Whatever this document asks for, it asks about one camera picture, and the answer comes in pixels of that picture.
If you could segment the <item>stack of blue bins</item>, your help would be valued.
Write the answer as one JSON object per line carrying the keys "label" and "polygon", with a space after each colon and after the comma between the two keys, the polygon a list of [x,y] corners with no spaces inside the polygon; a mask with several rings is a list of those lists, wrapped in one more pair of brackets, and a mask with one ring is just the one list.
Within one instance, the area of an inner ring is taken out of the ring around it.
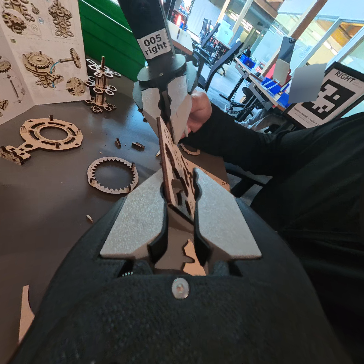
{"label": "stack of blue bins", "polygon": [[239,58],[236,58],[236,62],[239,65],[236,66],[236,68],[240,67],[245,71],[243,78],[245,80],[248,78],[251,80],[249,89],[255,98],[261,103],[268,101],[268,103],[264,106],[266,110],[269,110],[271,106],[276,107],[281,111],[284,111],[287,108],[287,106],[279,101],[282,94],[287,96],[287,94],[282,91],[284,87],[279,83],[279,81],[267,79],[265,82],[255,76],[253,70],[244,64]]}

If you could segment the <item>person's right forearm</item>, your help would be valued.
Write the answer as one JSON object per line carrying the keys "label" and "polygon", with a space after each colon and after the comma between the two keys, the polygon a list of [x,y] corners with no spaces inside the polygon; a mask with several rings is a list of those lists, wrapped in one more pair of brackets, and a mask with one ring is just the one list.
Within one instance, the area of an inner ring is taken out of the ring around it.
{"label": "person's right forearm", "polygon": [[255,175],[291,174],[313,160],[307,130],[262,134],[239,125],[212,104],[212,115],[180,141]]}

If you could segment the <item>folded white instruction leaflet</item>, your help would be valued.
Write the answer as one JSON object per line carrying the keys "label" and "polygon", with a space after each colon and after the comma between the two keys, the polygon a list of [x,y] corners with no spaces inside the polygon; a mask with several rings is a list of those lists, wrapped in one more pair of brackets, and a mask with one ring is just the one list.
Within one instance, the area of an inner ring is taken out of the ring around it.
{"label": "folded white instruction leaflet", "polygon": [[78,1],[0,3],[0,123],[35,105],[88,98]]}

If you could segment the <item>green plastic bin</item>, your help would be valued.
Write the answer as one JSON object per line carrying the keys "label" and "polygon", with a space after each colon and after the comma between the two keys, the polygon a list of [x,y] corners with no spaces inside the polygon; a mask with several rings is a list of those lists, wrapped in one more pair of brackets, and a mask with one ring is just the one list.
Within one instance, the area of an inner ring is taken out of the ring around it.
{"label": "green plastic bin", "polygon": [[117,1],[79,0],[84,50],[132,81],[137,81],[145,58]]}

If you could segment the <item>black office chair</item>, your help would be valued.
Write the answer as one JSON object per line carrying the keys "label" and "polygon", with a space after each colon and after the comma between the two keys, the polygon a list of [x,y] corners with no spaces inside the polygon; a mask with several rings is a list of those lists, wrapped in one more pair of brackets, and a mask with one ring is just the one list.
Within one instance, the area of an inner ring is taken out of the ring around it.
{"label": "black office chair", "polygon": [[193,64],[198,67],[198,86],[205,91],[219,69],[225,75],[224,64],[230,64],[244,44],[238,41],[230,47],[226,41],[218,38],[217,33],[221,33],[230,39],[229,31],[230,28],[225,24],[217,23],[200,45],[193,44]]}

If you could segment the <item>white board on stand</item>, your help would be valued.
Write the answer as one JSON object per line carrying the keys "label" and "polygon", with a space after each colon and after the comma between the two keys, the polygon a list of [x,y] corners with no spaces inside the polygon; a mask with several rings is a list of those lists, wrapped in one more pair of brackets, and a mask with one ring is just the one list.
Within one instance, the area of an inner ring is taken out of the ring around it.
{"label": "white board on stand", "polygon": [[273,73],[273,79],[278,81],[282,86],[286,84],[290,72],[290,62],[295,44],[296,39],[287,36],[283,37]]}

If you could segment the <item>wooden ring-petal tower assembly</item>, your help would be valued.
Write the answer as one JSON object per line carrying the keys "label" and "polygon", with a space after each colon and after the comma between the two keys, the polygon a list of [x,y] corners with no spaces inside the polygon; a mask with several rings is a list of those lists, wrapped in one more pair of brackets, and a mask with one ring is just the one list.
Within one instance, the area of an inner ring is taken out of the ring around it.
{"label": "wooden ring-petal tower assembly", "polygon": [[97,64],[91,59],[86,60],[89,63],[89,68],[94,71],[93,76],[88,76],[88,80],[84,83],[91,89],[95,96],[85,100],[85,103],[90,105],[93,113],[102,113],[103,111],[111,112],[116,109],[116,105],[110,104],[106,100],[106,95],[113,96],[117,90],[114,86],[108,84],[109,79],[121,77],[121,74],[110,70],[105,65],[105,57],[102,56],[101,63]]}

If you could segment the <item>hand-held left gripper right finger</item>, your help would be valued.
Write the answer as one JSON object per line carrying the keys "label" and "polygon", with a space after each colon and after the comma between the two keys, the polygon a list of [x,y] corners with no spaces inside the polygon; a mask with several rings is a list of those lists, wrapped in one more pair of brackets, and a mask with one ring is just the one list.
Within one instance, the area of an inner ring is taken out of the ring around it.
{"label": "hand-held left gripper right finger", "polygon": [[262,253],[233,195],[194,168],[194,248],[201,266],[252,260]]}

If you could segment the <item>pale wooden offcut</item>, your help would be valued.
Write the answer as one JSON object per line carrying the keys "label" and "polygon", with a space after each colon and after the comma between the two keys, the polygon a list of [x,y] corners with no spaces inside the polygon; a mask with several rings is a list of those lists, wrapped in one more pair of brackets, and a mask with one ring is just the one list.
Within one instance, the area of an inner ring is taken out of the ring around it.
{"label": "pale wooden offcut", "polygon": [[25,334],[28,332],[30,325],[34,320],[34,313],[29,303],[29,287],[29,285],[22,287],[18,344],[24,339]]}

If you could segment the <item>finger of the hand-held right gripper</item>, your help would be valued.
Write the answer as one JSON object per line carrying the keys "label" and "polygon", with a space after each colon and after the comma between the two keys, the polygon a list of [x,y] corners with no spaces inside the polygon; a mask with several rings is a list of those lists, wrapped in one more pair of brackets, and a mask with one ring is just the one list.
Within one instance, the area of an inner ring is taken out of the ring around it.
{"label": "finger of the hand-held right gripper", "polygon": [[157,118],[161,117],[171,128],[171,98],[166,91],[148,88],[142,91],[143,116],[151,128],[157,128]]}
{"label": "finger of the hand-held right gripper", "polygon": [[172,137],[174,143],[177,144],[183,135],[188,135],[187,121],[192,108],[192,99],[187,91],[185,75],[168,83],[167,95],[170,99]]}

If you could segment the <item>person's right hand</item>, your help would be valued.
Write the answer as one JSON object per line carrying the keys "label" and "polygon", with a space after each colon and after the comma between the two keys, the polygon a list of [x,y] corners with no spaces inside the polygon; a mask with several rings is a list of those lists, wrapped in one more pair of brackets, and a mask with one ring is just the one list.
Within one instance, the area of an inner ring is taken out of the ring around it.
{"label": "person's right hand", "polygon": [[194,90],[191,94],[192,107],[187,120],[188,133],[197,132],[212,115],[212,105],[204,91]]}

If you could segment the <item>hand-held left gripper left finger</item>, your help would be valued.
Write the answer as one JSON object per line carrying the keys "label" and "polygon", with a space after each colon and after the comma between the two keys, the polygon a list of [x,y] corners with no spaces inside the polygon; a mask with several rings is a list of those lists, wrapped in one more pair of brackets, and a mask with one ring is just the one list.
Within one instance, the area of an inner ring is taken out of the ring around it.
{"label": "hand-held left gripper left finger", "polygon": [[168,212],[162,170],[125,199],[100,251],[103,258],[156,263],[167,250]]}

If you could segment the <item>black white marker sign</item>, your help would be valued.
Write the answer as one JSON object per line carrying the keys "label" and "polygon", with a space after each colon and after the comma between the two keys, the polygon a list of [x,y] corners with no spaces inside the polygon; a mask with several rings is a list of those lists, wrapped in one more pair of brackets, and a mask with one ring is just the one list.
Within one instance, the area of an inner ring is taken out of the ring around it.
{"label": "black white marker sign", "polygon": [[292,103],[283,113],[300,128],[323,125],[345,115],[363,100],[364,74],[337,61],[325,71],[313,101]]}

